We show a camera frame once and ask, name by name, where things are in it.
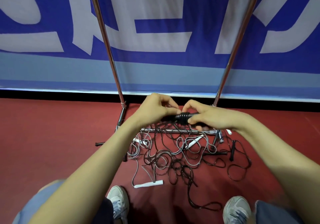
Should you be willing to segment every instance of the red floor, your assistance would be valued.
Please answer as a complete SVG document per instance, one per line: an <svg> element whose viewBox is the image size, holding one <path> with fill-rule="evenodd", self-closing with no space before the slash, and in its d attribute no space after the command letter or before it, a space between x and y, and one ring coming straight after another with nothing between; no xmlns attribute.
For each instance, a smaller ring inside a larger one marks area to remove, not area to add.
<svg viewBox="0 0 320 224"><path fill-rule="evenodd" d="M138 105L130 105L131 115ZM68 102L0 99L0 219L11 223L17 212L42 186L68 177L114 132L119 103ZM320 113L242 110L256 117L283 140L320 163ZM272 200L281 188L252 147L243 142L252 167L241 182L233 182L226 169L202 164L194 170L198 188L191 187L197 204L219 201L225 204L234 195L255 200ZM120 166L113 185L126 187L134 210L130 223L222 223L222 212L192 209L187 186L179 179L172 186L163 176L163 186L134 189L131 179L136 162ZM149 182L140 168L135 184Z"/></svg>

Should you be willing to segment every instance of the right hand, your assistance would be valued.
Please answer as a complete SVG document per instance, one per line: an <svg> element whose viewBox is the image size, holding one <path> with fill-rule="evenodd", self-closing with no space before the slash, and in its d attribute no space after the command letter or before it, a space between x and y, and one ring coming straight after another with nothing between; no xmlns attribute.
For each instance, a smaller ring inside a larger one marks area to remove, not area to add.
<svg viewBox="0 0 320 224"><path fill-rule="evenodd" d="M190 125L202 122L214 129L237 130L242 123L242 118L246 115L235 110L205 105L195 100L189 100L184 105L182 112L187 112L189 108L194 108L199 112L199 114L189 118L188 123ZM201 126L196 126L196 129L199 131L208 130Z"/></svg>

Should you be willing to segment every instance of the light blue stripe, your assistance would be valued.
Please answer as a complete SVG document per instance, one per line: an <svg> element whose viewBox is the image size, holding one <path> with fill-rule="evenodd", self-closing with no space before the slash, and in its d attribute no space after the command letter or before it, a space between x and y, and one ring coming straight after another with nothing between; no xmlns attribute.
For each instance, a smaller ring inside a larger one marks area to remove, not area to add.
<svg viewBox="0 0 320 224"><path fill-rule="evenodd" d="M121 83L217 86L224 69L116 62ZM114 83L109 61L0 53L0 79ZM227 86L320 87L320 74L231 70Z"/></svg>

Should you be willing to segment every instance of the metal rack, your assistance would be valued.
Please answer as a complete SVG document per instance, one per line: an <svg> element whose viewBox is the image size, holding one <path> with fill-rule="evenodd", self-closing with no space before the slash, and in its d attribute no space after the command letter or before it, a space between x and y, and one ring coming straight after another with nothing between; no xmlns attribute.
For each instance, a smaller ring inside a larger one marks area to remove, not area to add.
<svg viewBox="0 0 320 224"><path fill-rule="evenodd" d="M238 31L238 35L236 37L234 46L233 46L232 51L231 51L231 55L230 55L228 64L227 64L227 66L226 66L226 68L224 70L224 73L223 73L223 76L222 76L222 79L221 79L221 83L220 83L217 95L216 95L216 97L214 99L214 103L212 104L212 106L214 106L214 107L216 107L217 104L218 104L218 101L220 99L223 87L224 87L224 85L226 83L226 80L227 80L227 77L229 75L230 69L232 67L234 59L235 59L236 54L238 52L238 48L239 48L240 43L242 41L243 35L244 35L245 31L246 31L246 28L248 26L249 20L250 20L251 15L252 15L252 13L254 11L254 7L255 7L256 2L257 2L257 0L250 0L249 3L248 3L245 15L244 15L244 17L242 19L242 23L241 23L240 29ZM118 123L117 123L117 126L116 126L116 130L117 130L118 127L122 124L122 120L124 119L124 116L125 116L125 113L126 113L127 105L126 105L126 102L125 102L123 94L122 94L121 85L120 85L119 77L118 77L117 70L116 70L116 67L115 67L115 62L114 62L114 59L113 59L113 56L112 56L112 53L111 53L111 47L110 47L110 43L109 43L109 39L108 39L105 23L104 23L103 18L102 18L102 13L101 13L101 10L100 10L99 2L98 2L98 0L92 0L92 3L93 3L93 6L94 6L95 13L97 15L99 27L100 27L100 30L101 30L101 33L102 33L103 42L104 42L104 44L106 46L106 51L108 53L110 66L111 66L111 69L112 69L112 72L113 72L114 80L115 80L115 83L116 83L116 86L117 86L117 90L118 90L118 94L119 94L120 101L121 101L121 106L122 106L121 114L120 114L120 117L119 117L119 120L118 120ZM152 129L152 130L150 130L148 128L142 128L141 129L142 132L151 132L151 133L155 132L155 131L160 132L162 129ZM218 131L218 132L219 132L219 138L221 139L221 137L222 137L221 136L221 131ZM189 133L189 131L172 129L171 133ZM214 132L205 131L205 133L215 135L217 133L217 131L214 131ZM201 134L201 132L194 130L193 134Z"/></svg>

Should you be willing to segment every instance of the sneaker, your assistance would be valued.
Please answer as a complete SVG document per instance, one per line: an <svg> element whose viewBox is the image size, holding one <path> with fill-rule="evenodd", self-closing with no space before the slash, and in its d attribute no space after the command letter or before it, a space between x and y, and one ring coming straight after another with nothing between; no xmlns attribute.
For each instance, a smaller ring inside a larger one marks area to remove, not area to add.
<svg viewBox="0 0 320 224"><path fill-rule="evenodd" d="M122 224L128 224L127 215L129 212L129 198L123 187L113 186L107 198L113 205L113 219L121 219Z"/></svg>
<svg viewBox="0 0 320 224"><path fill-rule="evenodd" d="M251 215L249 203L242 196L234 196L223 208L225 224L245 224Z"/></svg>

